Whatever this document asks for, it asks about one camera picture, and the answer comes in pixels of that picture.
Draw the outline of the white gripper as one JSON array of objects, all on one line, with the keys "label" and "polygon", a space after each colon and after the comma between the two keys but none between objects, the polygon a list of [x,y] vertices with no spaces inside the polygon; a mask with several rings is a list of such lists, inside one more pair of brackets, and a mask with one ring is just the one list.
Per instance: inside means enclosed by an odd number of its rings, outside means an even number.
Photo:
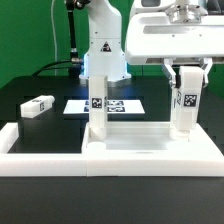
[{"label": "white gripper", "polygon": [[173,61],[201,60],[203,87],[213,59],[224,58],[224,15],[210,15],[207,0],[134,0],[126,33],[125,56],[131,65],[162,64],[171,88],[180,76]]}]

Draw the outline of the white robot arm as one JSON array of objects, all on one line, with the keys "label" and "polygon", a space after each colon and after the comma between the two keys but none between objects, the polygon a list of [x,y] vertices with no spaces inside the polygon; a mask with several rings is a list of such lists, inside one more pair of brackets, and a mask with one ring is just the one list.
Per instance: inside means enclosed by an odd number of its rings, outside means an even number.
[{"label": "white robot arm", "polygon": [[108,0],[90,0],[84,75],[118,81],[128,64],[160,64],[173,88],[180,86],[175,65],[199,65],[207,75],[213,63],[224,62],[224,15],[206,6],[207,0],[134,0],[122,39],[119,11]]}]

